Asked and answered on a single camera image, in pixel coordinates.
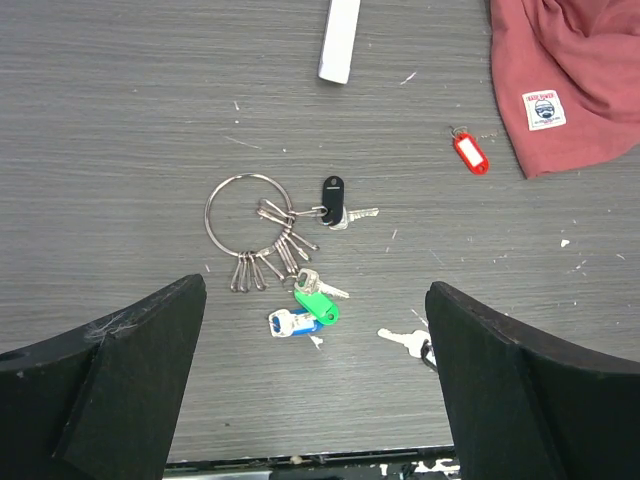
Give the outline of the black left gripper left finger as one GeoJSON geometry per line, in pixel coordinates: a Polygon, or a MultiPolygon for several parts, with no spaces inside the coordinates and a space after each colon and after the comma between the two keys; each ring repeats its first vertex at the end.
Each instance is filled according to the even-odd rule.
{"type": "Polygon", "coordinates": [[[2,478],[162,478],[206,299],[188,275],[2,353],[2,478]]]}

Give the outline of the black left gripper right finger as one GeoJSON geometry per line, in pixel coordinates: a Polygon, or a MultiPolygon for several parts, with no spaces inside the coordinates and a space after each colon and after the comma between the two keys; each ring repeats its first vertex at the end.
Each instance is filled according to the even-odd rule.
{"type": "Polygon", "coordinates": [[[638,478],[638,362],[551,335],[441,281],[425,309],[463,478],[638,478]]]}

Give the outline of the large metal keyring with clips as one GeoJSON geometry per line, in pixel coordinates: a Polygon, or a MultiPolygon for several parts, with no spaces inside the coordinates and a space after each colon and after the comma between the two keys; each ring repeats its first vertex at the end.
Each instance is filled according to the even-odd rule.
{"type": "Polygon", "coordinates": [[[203,218],[211,243],[235,262],[229,284],[234,293],[292,280],[320,250],[298,231],[301,214],[289,192],[265,174],[223,180],[209,193],[203,218]]]}

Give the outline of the key with green tag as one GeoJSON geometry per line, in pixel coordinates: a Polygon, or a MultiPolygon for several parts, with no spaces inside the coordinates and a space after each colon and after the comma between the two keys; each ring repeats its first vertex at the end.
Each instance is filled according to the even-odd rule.
{"type": "Polygon", "coordinates": [[[350,294],[325,283],[317,271],[301,268],[294,280],[294,297],[322,325],[328,326],[340,318],[340,309],[333,298],[346,300],[350,294]]]}

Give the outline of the key with red tag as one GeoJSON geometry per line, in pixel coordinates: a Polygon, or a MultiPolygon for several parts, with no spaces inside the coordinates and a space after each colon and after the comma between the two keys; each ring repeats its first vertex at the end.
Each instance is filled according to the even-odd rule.
{"type": "Polygon", "coordinates": [[[478,140],[464,126],[450,127],[452,146],[467,169],[474,175],[483,176],[490,171],[490,162],[478,140]]]}

